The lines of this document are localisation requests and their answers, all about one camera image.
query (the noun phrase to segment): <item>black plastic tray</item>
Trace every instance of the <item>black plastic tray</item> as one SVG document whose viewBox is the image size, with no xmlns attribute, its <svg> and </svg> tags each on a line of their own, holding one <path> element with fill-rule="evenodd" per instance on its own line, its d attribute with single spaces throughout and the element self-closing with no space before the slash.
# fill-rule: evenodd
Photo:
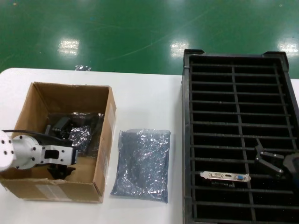
<svg viewBox="0 0 299 224">
<path fill-rule="evenodd" d="M 183 71 L 183 208 L 186 224 L 299 223 L 285 179 L 254 166 L 256 138 L 269 152 L 298 151 L 299 110 L 285 52 L 215 55 L 186 49 Z M 202 171 L 250 174 L 218 188 Z"/>
</svg>

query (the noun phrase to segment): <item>white table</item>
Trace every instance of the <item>white table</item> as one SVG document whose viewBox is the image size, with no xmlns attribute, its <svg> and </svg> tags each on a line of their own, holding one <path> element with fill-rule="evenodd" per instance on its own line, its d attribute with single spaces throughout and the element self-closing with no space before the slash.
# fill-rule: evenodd
<svg viewBox="0 0 299 224">
<path fill-rule="evenodd" d="M 103 204 L 24 201 L 0 186 L 1 224 L 181 224 L 181 76 L 8 69 L 0 74 L 0 128 L 13 129 L 31 82 L 110 85 L 117 106 Z M 171 143 L 169 203 L 110 196 L 116 177 L 118 133 L 131 128 L 168 129 Z"/>
</svg>

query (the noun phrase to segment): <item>open cardboard box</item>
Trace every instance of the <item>open cardboard box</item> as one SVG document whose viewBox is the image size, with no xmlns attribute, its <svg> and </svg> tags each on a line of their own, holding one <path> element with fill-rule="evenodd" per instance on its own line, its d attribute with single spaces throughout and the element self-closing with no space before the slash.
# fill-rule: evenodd
<svg viewBox="0 0 299 224">
<path fill-rule="evenodd" d="M 10 168 L 0 173 L 0 183 L 17 197 L 28 200 L 103 202 L 115 110 L 109 86 L 32 83 L 15 129 L 43 133 L 49 113 L 102 113 L 98 156 L 78 157 L 72 165 L 76 170 L 65 180 L 53 180 L 48 166 L 41 166 L 26 170 Z"/>
</svg>

